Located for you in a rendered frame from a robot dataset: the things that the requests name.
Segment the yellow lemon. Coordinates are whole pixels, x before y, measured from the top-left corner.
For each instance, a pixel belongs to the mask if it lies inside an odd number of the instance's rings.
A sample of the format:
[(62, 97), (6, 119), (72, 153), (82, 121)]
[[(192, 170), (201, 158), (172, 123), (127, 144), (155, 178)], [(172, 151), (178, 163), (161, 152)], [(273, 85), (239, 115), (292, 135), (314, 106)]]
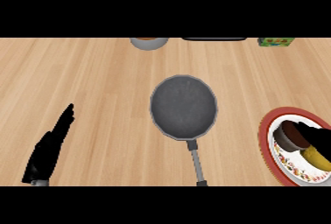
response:
[(300, 151), (300, 154), (305, 162), (319, 170), (331, 172), (331, 162), (320, 155), (313, 145), (310, 145), (304, 150)]

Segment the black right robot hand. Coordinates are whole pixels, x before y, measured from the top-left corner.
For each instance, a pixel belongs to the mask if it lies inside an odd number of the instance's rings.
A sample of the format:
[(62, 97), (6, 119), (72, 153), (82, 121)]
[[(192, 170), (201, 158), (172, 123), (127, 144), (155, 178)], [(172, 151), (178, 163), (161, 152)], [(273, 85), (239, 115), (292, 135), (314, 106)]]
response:
[(331, 162), (331, 129), (317, 129), (303, 122), (295, 125), (295, 128), (304, 140), (314, 146), (319, 154)]

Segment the grey frying pan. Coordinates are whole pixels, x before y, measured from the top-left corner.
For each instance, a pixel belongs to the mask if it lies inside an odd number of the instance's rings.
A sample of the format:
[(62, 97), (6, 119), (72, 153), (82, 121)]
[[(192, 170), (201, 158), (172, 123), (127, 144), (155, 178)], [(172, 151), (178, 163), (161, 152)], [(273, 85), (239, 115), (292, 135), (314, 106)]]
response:
[(155, 87), (149, 97), (149, 114), (159, 132), (183, 141), (190, 152), (196, 186), (206, 186), (198, 156), (196, 139), (202, 137), (215, 122), (217, 100), (211, 88), (201, 79), (177, 74)]

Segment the black flat tray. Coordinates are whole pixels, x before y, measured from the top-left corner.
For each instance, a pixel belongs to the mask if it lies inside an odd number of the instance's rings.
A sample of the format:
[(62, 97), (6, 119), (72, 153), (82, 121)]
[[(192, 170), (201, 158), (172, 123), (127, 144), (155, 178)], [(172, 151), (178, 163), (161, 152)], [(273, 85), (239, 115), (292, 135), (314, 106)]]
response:
[(187, 41), (243, 41), (246, 38), (181, 38)]

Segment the red-rimmed patterned plate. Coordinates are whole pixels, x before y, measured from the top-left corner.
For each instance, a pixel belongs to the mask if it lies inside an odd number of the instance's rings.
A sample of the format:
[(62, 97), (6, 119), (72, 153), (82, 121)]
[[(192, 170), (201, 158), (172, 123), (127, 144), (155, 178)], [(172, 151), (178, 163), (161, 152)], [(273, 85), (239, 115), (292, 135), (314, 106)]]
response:
[(292, 107), (273, 109), (264, 115), (258, 127), (260, 152), (267, 168), (283, 186), (331, 186), (331, 171), (316, 169), (300, 152), (286, 152), (274, 140), (274, 131), (283, 121), (331, 129), (331, 125), (305, 110)]

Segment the grey bowl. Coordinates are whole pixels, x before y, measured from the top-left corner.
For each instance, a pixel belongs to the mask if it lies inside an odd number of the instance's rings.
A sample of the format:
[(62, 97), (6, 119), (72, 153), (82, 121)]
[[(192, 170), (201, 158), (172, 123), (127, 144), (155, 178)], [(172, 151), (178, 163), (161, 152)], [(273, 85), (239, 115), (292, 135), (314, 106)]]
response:
[(153, 38), (153, 39), (140, 39), (140, 38), (130, 38), (130, 43), (134, 45), (136, 48), (144, 51), (159, 49), (168, 42), (168, 38)]

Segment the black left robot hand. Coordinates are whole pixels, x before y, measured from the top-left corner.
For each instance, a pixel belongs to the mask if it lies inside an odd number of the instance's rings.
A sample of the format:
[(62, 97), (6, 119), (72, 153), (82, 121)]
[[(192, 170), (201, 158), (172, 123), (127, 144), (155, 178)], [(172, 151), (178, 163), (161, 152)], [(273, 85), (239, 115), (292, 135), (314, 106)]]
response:
[(37, 179), (50, 179), (57, 164), (62, 143), (65, 142), (73, 120), (73, 104), (69, 104), (57, 118), (54, 128), (42, 135), (35, 144), (22, 177), (22, 182), (25, 184), (31, 185), (31, 181)]

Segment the green printed box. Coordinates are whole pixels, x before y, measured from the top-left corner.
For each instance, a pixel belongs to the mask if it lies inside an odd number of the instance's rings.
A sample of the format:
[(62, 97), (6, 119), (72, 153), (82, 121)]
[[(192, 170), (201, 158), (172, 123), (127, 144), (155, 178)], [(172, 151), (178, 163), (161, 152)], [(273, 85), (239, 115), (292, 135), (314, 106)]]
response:
[(258, 46), (289, 46), (294, 38), (258, 38)]

